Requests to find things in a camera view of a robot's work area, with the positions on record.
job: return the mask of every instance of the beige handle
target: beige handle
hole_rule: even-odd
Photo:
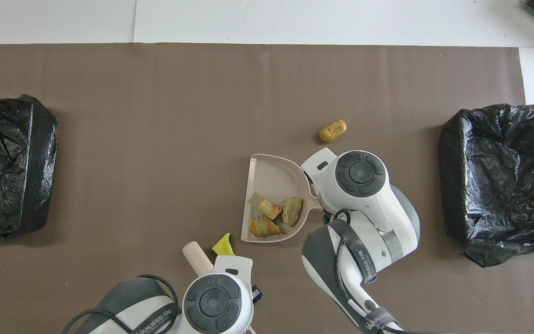
[[[205,252],[201,249],[201,246],[197,241],[191,241],[183,247],[184,257],[187,258],[191,267],[197,274],[197,276],[211,273],[214,270],[214,265],[211,264],[210,259]],[[245,334],[256,334],[252,327],[246,330]]]

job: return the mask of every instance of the black plastic bag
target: black plastic bag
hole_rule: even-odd
[[[481,267],[534,252],[534,105],[460,110],[439,140],[447,233]]]
[[[42,228],[51,198],[57,120],[36,98],[0,99],[0,236]]]

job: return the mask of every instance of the yellow object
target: yellow object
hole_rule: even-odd
[[[327,125],[326,127],[322,128],[318,132],[318,136],[320,139],[322,139],[324,142],[331,142],[337,138],[339,138],[340,135],[343,135],[345,131],[347,130],[347,124],[344,120],[336,120],[335,122]]]
[[[229,232],[224,234],[224,237],[222,237],[220,241],[218,241],[218,243],[211,249],[214,250],[214,252],[216,252],[218,255],[234,255],[232,245],[229,244],[229,237]]]

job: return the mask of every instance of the brown tablecloth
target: brown tablecloth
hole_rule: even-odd
[[[0,45],[0,98],[34,95],[59,121],[47,226],[0,241],[0,334],[55,333],[119,281],[165,277],[182,296],[225,232],[254,260],[268,333],[355,333],[300,259],[303,229],[238,239],[251,154],[302,163],[369,150],[421,218],[413,254],[368,292],[409,330],[534,332],[534,255],[482,269],[445,235],[439,128],[461,108],[524,104],[517,49],[204,44]]]

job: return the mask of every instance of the black trash bag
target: black trash bag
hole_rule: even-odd
[[[45,225],[56,128],[55,116],[36,98],[0,99],[0,237]]]
[[[534,105],[460,110],[439,140],[446,231],[481,267],[534,252]]]

